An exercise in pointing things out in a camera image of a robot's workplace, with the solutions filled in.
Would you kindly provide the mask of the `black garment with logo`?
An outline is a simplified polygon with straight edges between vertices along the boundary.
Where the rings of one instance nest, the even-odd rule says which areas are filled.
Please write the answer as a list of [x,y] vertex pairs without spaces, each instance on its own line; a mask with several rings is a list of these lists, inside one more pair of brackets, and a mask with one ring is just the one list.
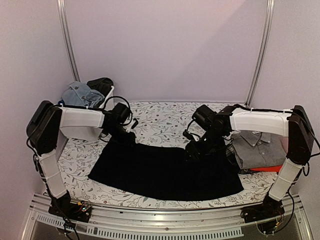
[[243,191],[225,151],[199,161],[180,147],[109,142],[88,178],[136,195],[165,201],[208,201]]

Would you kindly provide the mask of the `grey button-up shirt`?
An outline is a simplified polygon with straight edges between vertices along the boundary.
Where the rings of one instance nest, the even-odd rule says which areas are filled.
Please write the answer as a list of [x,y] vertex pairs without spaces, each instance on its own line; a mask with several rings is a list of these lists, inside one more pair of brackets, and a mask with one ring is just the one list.
[[281,166],[286,160],[279,135],[243,130],[232,138],[235,160],[241,170]]

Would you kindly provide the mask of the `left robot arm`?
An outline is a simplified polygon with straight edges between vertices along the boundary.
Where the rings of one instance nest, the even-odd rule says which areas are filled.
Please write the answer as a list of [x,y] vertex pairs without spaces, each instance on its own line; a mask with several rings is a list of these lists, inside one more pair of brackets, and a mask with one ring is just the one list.
[[125,130],[124,122],[131,113],[129,107],[118,103],[112,110],[87,108],[80,106],[62,106],[43,101],[27,129],[26,145],[33,151],[34,165],[39,172],[46,191],[55,202],[55,209],[63,216],[70,217],[74,213],[74,205],[64,197],[68,191],[58,167],[56,148],[59,132],[64,127],[91,127],[102,129],[111,135],[111,140],[124,146],[133,146],[136,136]]

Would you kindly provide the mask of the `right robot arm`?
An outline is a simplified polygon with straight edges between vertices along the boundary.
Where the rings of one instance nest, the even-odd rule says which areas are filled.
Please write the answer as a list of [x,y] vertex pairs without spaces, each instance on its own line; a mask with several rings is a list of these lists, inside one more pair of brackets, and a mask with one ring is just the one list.
[[234,131],[260,132],[279,136],[279,141],[286,152],[285,161],[279,174],[259,206],[262,218],[269,218],[278,210],[278,203],[290,187],[299,178],[302,168],[313,157],[312,148],[319,141],[300,105],[289,110],[247,108],[239,104],[228,105],[220,112],[212,111],[208,106],[200,106],[192,115],[204,131],[204,135],[195,140],[193,134],[185,130],[183,135],[189,139],[186,151],[194,160],[211,153],[217,148],[217,141]]

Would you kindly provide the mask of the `white plastic laundry basket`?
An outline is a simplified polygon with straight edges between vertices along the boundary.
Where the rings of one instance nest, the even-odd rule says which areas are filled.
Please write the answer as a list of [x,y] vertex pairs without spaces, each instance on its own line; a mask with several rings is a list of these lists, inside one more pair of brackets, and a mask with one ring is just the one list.
[[62,106],[59,129],[68,139],[97,141],[102,132],[104,111],[111,110],[114,101],[104,101],[98,108]]

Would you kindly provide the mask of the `black white plaid garment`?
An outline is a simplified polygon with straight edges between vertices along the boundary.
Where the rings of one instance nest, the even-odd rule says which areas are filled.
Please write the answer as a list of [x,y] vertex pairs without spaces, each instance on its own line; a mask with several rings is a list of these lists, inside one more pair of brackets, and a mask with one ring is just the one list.
[[236,159],[236,154],[235,154],[235,150],[233,148],[233,146],[231,144],[228,144],[226,146],[226,157],[228,162],[232,165],[233,170],[240,175],[247,175],[247,174],[251,174],[252,171],[249,169],[240,169],[239,164],[237,162]]

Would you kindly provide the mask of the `floral patterned table cover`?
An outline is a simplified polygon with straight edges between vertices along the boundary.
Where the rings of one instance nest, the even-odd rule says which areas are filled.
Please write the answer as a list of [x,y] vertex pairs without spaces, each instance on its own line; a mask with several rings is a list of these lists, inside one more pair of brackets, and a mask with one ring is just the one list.
[[[183,131],[200,103],[131,102],[138,125],[137,143],[159,147],[185,147]],[[157,200],[103,185],[88,178],[109,137],[96,141],[71,138],[59,151],[58,166],[66,189],[73,200],[142,209],[204,209],[253,204],[263,200],[277,177],[275,172],[239,176],[243,191],[206,201]]]

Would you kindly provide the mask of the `dark olive garment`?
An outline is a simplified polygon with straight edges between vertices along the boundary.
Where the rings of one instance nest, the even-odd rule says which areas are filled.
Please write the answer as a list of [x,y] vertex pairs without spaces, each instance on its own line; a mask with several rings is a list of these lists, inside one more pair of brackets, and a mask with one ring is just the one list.
[[112,89],[114,82],[108,77],[102,77],[94,80],[90,80],[86,83],[92,90],[100,92],[106,97]]

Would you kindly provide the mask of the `light blue denim garment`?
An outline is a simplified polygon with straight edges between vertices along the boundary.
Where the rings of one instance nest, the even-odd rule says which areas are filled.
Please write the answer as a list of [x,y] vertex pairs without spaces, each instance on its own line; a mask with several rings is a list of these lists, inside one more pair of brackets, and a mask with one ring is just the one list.
[[68,85],[61,100],[67,106],[98,108],[104,102],[105,96],[85,83],[75,81]]

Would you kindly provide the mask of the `blue garment in basket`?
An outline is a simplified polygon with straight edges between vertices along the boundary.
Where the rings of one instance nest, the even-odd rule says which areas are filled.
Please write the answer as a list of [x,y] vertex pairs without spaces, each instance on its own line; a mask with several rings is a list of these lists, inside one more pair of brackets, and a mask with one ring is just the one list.
[[64,102],[63,102],[62,100],[60,100],[57,104],[63,106],[63,105],[64,105]]

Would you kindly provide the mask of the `red folded t-shirt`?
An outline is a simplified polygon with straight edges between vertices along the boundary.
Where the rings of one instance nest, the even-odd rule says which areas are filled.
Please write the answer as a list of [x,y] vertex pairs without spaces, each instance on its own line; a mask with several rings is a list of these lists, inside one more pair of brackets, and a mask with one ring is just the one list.
[[282,168],[282,165],[277,166],[268,166],[268,167],[255,167],[251,168],[250,170],[256,171],[256,172],[276,172],[278,173]]

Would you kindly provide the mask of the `aluminium table front rail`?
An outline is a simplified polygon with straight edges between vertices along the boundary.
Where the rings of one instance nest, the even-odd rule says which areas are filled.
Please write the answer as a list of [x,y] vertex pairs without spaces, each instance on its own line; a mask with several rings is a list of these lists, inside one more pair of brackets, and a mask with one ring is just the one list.
[[284,214],[246,222],[242,206],[147,209],[94,204],[88,222],[65,226],[48,212],[50,198],[35,194],[22,229],[23,240],[313,240],[307,215],[295,194],[282,201]]

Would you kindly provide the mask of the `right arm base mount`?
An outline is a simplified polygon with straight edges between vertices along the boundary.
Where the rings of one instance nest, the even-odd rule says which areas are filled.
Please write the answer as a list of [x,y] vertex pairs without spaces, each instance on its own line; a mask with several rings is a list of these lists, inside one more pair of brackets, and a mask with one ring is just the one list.
[[257,229],[263,235],[273,235],[283,223],[284,207],[282,201],[268,200],[241,209],[240,217],[245,223],[257,222]]

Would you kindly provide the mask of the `aluminium frame post left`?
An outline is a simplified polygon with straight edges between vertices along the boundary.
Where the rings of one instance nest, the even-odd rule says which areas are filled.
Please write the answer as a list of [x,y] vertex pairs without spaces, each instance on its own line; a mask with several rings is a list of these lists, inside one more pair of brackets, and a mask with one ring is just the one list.
[[64,0],[57,0],[56,2],[57,2],[59,20],[60,20],[63,40],[66,48],[66,53],[68,56],[70,69],[71,69],[74,81],[80,82],[81,80],[80,80],[80,76],[79,76],[79,72],[76,64],[76,59],[74,55],[74,50],[72,46],[71,35],[70,35],[70,30],[68,25],[66,4]]

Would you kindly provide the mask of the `aluminium frame post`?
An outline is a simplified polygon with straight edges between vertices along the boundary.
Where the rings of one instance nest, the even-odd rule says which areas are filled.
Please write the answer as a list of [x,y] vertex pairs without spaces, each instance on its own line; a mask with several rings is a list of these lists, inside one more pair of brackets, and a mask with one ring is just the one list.
[[275,0],[268,0],[267,4],[266,4],[265,20],[264,20],[264,25],[263,25],[263,31],[262,31],[262,37],[261,37],[261,41],[260,41],[257,61],[255,64],[255,68],[254,68],[254,72],[253,72],[253,76],[252,76],[252,81],[251,81],[249,92],[248,92],[246,102],[245,102],[245,105],[247,107],[252,106],[255,92],[256,92],[256,89],[258,86],[265,54],[266,54],[267,47],[268,47],[270,31],[272,28],[274,8],[275,8]]
[[80,80],[80,76],[79,76],[79,72],[76,64],[76,59],[74,55],[74,50],[72,46],[71,35],[70,35],[70,30],[68,25],[66,4],[64,0],[57,0],[56,2],[57,2],[59,20],[60,20],[63,40],[66,48],[66,53],[68,56],[70,69],[71,69],[74,81],[80,82],[81,80]]

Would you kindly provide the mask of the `aluminium frame post right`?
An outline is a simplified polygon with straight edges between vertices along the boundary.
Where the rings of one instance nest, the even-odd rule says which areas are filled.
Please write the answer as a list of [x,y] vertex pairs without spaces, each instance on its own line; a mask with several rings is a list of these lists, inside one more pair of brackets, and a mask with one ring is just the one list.
[[261,41],[260,41],[257,61],[255,64],[255,68],[254,68],[254,72],[253,72],[253,76],[252,76],[252,81],[251,81],[249,92],[248,92],[246,102],[245,102],[245,105],[247,107],[252,106],[255,92],[256,92],[256,89],[258,86],[265,54],[266,54],[267,47],[268,47],[270,31],[272,28],[274,8],[275,8],[275,0],[268,0],[267,4],[266,4],[265,20],[264,20],[264,25],[263,25],[263,31],[262,31],[262,37],[261,37]]

